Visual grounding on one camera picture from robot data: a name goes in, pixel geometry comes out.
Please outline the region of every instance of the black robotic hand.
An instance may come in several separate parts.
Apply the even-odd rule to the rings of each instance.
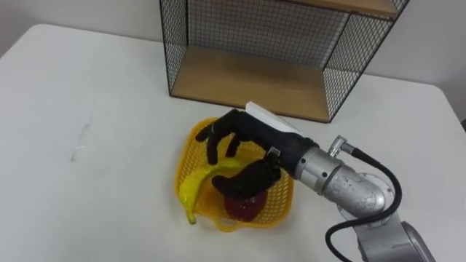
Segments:
[[[232,133],[234,137],[226,150],[227,157],[235,156],[239,145],[245,141],[253,141],[266,152],[263,159],[249,164],[233,178],[214,177],[213,185],[224,196],[233,199],[248,199],[273,186],[280,179],[279,167],[293,176],[301,157],[311,147],[318,146],[309,138],[294,132],[281,132],[244,111],[233,109],[196,136],[199,142],[207,140],[209,164],[217,163],[217,146]]]

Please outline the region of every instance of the red apple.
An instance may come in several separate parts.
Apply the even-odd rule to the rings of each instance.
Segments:
[[[225,210],[230,218],[234,220],[251,222],[264,209],[266,201],[267,190],[262,191],[255,197],[242,201],[225,197]]]

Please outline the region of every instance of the metal cylinder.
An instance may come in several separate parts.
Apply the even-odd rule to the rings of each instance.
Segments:
[[[332,175],[323,196],[356,218],[379,214],[385,208],[382,190],[346,165]]]
[[[322,194],[327,180],[343,164],[343,161],[329,157],[324,150],[314,147],[303,155],[294,177],[317,194]]]

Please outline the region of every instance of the wire mesh shelf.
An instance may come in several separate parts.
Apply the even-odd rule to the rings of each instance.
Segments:
[[[159,2],[170,95],[330,122],[409,0]]]

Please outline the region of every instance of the white wall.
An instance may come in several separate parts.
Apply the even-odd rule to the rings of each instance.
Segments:
[[[465,0],[411,0],[367,72],[435,84],[466,118],[465,10]],[[0,0],[0,55],[36,23],[162,38],[158,0]]]

